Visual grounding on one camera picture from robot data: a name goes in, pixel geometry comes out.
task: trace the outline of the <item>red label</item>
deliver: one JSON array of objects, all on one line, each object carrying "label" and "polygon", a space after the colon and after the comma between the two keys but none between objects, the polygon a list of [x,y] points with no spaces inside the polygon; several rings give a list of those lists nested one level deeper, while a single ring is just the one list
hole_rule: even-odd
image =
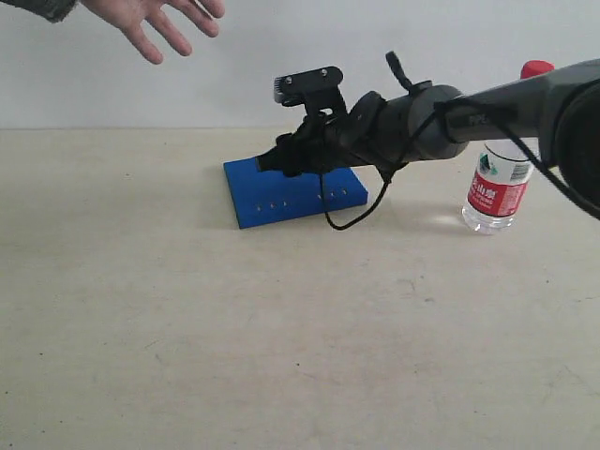
[{"label": "red label", "polygon": [[497,185],[476,172],[469,189],[468,200],[480,213],[505,218],[516,213],[526,188],[527,183],[515,186]]}]

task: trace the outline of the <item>red bottle cap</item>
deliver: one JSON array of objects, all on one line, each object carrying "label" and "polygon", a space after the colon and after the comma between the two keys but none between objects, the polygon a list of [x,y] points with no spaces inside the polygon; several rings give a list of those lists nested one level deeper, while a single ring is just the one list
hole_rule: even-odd
[{"label": "red bottle cap", "polygon": [[550,72],[551,70],[554,70],[554,65],[547,63],[546,61],[528,61],[521,70],[521,80],[524,78],[536,77],[543,73]]}]

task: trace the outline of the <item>sleeve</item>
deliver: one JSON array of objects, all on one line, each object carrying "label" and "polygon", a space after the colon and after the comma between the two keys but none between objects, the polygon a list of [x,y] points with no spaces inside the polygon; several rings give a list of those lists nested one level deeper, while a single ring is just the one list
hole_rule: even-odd
[{"label": "sleeve", "polygon": [[0,3],[24,9],[51,23],[58,23],[75,8],[77,0],[0,0]]}]

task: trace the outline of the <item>white wall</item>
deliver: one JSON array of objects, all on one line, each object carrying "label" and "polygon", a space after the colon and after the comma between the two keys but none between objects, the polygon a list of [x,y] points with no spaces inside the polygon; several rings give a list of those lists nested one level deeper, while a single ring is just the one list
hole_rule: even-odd
[{"label": "white wall", "polygon": [[600,3],[567,0],[227,0],[221,35],[181,23],[195,48],[146,63],[83,7],[48,24],[0,7],[0,128],[289,125],[301,111],[272,100],[273,78],[337,65],[353,104],[401,93],[384,54],[415,80],[465,92],[518,76],[527,59],[557,66],[600,57]]}]

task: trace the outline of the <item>plastic water bottle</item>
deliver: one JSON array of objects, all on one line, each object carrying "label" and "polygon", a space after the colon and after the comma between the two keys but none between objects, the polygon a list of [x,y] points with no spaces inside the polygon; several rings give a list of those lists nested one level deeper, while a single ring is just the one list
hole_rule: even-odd
[{"label": "plastic water bottle", "polygon": [[[529,61],[521,70],[521,79],[553,69],[545,61]],[[537,138],[522,141],[539,157]],[[495,234],[511,226],[533,170],[527,156],[509,139],[485,142],[462,207],[467,226],[482,234]]]}]

